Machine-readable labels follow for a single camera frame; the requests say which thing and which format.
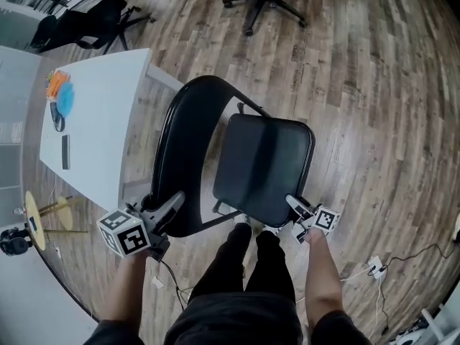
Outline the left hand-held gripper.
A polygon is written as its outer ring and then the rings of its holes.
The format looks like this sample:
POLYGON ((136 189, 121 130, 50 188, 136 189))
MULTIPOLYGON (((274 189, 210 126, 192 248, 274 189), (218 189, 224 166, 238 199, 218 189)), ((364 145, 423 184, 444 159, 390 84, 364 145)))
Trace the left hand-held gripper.
POLYGON ((160 262, 170 248, 166 233, 159 225, 168 224, 185 202, 183 191, 177 192, 153 214, 142 211, 138 203, 125 203, 96 221, 107 247, 120 257, 130 257, 146 251, 160 262))

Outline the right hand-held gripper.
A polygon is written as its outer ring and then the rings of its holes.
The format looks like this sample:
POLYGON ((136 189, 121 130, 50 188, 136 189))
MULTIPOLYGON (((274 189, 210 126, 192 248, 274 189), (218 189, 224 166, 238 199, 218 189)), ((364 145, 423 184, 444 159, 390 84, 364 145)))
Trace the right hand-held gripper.
POLYGON ((298 215, 293 218, 291 233, 299 244, 303 243, 303 239, 310 229, 319 229, 327 236, 336 228, 339 222, 340 214, 322 204, 312 206, 309 202, 290 194, 285 196, 285 200, 298 215))

